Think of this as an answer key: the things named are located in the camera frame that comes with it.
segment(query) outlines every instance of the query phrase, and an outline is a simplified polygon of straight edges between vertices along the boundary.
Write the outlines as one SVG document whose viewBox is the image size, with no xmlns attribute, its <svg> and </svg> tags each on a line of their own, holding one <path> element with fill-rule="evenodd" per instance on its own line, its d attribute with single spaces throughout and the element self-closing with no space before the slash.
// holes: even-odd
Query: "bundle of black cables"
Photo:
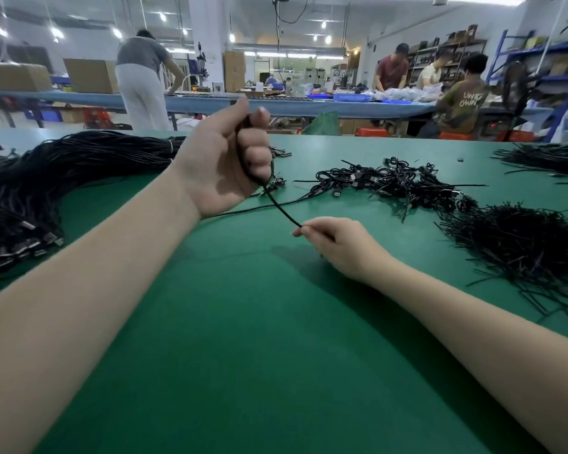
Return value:
<svg viewBox="0 0 568 454">
<path fill-rule="evenodd" d="M 373 195 L 381 197 L 394 197 L 406 199 L 401 210 L 402 222 L 406 218 L 409 208 L 418 206 L 435 209 L 438 213 L 452 213 L 457 209 L 471 208 L 476 205 L 473 199 L 456 190 L 458 186 L 487 186 L 485 184 L 447 184 L 440 182 L 435 174 L 437 170 L 433 164 L 420 167 L 410 167 L 408 162 L 395 157 L 384 159 L 385 166 L 364 167 L 341 160 L 347 166 L 335 167 L 327 171 L 316 173 L 315 180 L 295 180 L 294 183 L 316 183 L 303 196 L 284 203 L 290 205 L 312 197 L 319 196 L 332 190 L 334 197 L 340 197 L 345 188 L 367 189 Z M 222 215 L 250 212 L 253 210 L 274 207 L 274 205 L 261 205 L 249 209 L 226 212 Z"/>
<path fill-rule="evenodd" d="M 68 192 L 106 178 L 160 172 L 184 139 L 85 131 L 0 156 L 0 272 L 63 244 L 59 202 Z"/>
<path fill-rule="evenodd" d="M 487 277 L 473 283 L 506 278 L 543 320 L 560 311 L 568 316 L 568 220 L 562 213 L 510 203 L 473 207 L 446 215 L 440 228 L 486 264 L 489 272 L 478 272 Z"/>
<path fill-rule="evenodd" d="M 515 149 L 498 149 L 493 158 L 504 161 L 507 165 L 521 165 L 523 168 L 509 171 L 545 171 L 554 172 L 556 177 L 568 177 L 568 144 L 521 144 L 515 143 Z"/>
</svg>

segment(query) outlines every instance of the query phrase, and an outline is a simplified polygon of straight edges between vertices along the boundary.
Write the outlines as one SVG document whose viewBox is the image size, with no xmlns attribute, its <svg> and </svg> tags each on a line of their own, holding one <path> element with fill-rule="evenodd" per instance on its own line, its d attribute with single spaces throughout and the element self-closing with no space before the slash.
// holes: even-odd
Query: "ceiling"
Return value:
<svg viewBox="0 0 568 454">
<path fill-rule="evenodd" d="M 0 6 L 3 3 L 7 8 L 8 17 L 16 19 L 17 13 L 27 14 L 41 25 L 47 23 L 45 1 L 53 22 L 64 27 L 109 28 L 115 23 L 130 35 L 147 25 L 160 40 L 192 40 L 188 0 L 142 0 L 142 4 L 140 0 L 0 0 Z M 231 28 L 237 41 L 276 43 L 276 16 L 271 0 L 224 1 L 231 13 Z M 294 21 L 303 11 L 305 2 L 290 0 L 281 3 L 280 18 Z M 402 10 L 400 7 L 409 3 L 433 10 L 447 8 L 431 6 L 431 0 L 307 0 L 305 12 L 298 22 L 280 23 L 280 41 L 288 45 L 324 46 L 326 35 L 331 35 L 331 46 L 340 47 L 348 12 L 345 46 L 348 49 L 363 46 L 371 25 L 399 21 L 396 15 L 401 15 L 402 11 L 408 12 L 408 9 Z M 166 21 L 161 19 L 160 13 L 165 15 Z M 323 20 L 327 21 L 326 29 L 320 27 Z M 188 29 L 185 38 L 181 27 Z M 314 43 L 315 34 L 318 40 Z"/>
</svg>

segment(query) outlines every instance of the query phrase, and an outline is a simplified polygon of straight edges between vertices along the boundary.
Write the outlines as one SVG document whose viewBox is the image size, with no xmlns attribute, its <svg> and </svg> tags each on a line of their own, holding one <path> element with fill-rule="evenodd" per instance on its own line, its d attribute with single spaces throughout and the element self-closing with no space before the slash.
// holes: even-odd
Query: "storage rack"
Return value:
<svg viewBox="0 0 568 454">
<path fill-rule="evenodd" d="M 415 70 L 421 70 L 421 69 L 423 69 L 423 68 L 425 68 L 425 67 L 427 67 L 428 65 L 431 64 L 431 62 L 417 63 L 418 56 L 424 55 L 424 54 L 429 54 L 429 53 L 437 53 L 440 48 L 451 49 L 454 53 L 456 53 L 459 48 L 463 48 L 463 51 L 461 53 L 461 60 L 456 61 L 454 63 L 449 63 L 449 64 L 447 64 L 443 67 L 443 68 L 456 67 L 453 79 L 443 81 L 443 82 L 454 82 L 455 79 L 459 76 L 459 71 L 461 69 L 461 64 L 463 62 L 462 57 L 463 57 L 464 53 L 466 52 L 467 47 L 475 46 L 475 45 L 482 45 L 482 53 L 484 53 L 486 43 L 487 43 L 486 40 L 472 39 L 472 40 L 469 40 L 469 41 L 443 43 L 443 44 L 439 44 L 437 46 L 431 46 L 429 48 L 420 49 L 416 52 L 410 52 L 408 54 L 408 57 L 413 57 L 413 59 L 412 59 L 412 65 L 411 65 L 411 67 L 409 67 L 407 81 L 410 82 L 412 80 L 412 75 L 414 74 Z"/>
<path fill-rule="evenodd" d="M 507 35 L 508 32 L 509 32 L 508 30 L 505 30 L 505 31 L 503 31 L 503 34 L 501 35 L 499 45 L 497 46 L 497 53 L 494 57 L 494 60 L 492 61 L 492 65 L 490 66 L 490 70 L 488 71 L 488 76 L 486 77 L 487 83 L 493 83 L 493 82 L 500 81 L 503 78 L 502 73 L 500 75 L 494 75 L 494 74 L 496 72 L 498 72 L 500 69 L 502 69 L 503 67 L 505 67 L 505 65 L 507 65 L 508 63 L 510 63 L 514 60 L 523 61 L 531 55 L 543 54 L 543 52 L 545 51 L 544 45 L 543 46 L 537 46 L 535 48 L 530 48 L 530 49 L 509 49 L 507 51 L 502 51 L 505 40 L 510 39 L 510 38 L 513 38 L 513 39 L 520 38 L 520 39 L 528 40 L 529 38 L 534 37 L 534 34 L 536 33 L 535 30 L 531 30 L 530 33 L 528 33 L 528 35 L 526 35 L 526 36 L 510 36 L 510 35 Z M 557 44 L 557 45 L 552 45 L 547 49 L 546 53 L 547 54 L 556 54 L 556 53 L 559 53 L 559 52 L 568 52 L 568 42 L 560 43 L 560 44 Z M 501 57 L 506 58 L 505 62 L 502 65 L 500 65 L 499 67 L 496 67 L 497 61 Z M 549 83 L 568 82 L 568 74 L 542 76 L 540 78 L 540 80 L 542 82 L 549 82 Z M 568 111 L 568 95 L 566 96 L 564 103 L 562 103 L 552 114 L 553 124 L 551 125 L 551 129 L 549 129 L 547 136 L 543 140 L 545 143 L 549 143 L 551 141 L 551 139 L 553 138 L 553 135 L 555 134 L 555 131 L 560 126 L 560 123 L 561 123 L 562 118 L 564 117 L 564 114 L 567 111 Z"/>
</svg>

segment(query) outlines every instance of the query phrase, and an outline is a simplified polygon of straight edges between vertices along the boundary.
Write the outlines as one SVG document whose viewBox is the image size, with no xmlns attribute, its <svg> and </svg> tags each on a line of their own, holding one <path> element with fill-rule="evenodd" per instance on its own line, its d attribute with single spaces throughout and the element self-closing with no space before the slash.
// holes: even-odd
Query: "green table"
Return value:
<svg viewBox="0 0 568 454">
<path fill-rule="evenodd" d="M 55 131 L 0 131 L 32 146 Z M 482 205 L 523 201 L 568 209 L 568 186 L 544 173 L 504 175 L 500 144 L 272 136 L 275 161 L 301 196 L 340 159 L 379 166 L 432 162 Z M 457 161 L 462 157 L 464 162 Z M 114 212 L 151 178 L 72 193 L 68 241 Z M 391 200 L 345 190 L 288 206 L 297 220 L 360 220 L 395 257 L 529 320 L 538 313 L 508 282 L 465 288 L 466 261 L 418 209 L 404 224 Z M 241 207 L 267 203 L 253 198 Z M 37 452 L 44 453 L 538 453 L 545 451 L 409 314 L 340 276 L 275 209 L 203 222 L 174 253 L 83 389 Z M 568 336 L 562 315 L 545 325 Z"/>
</svg>

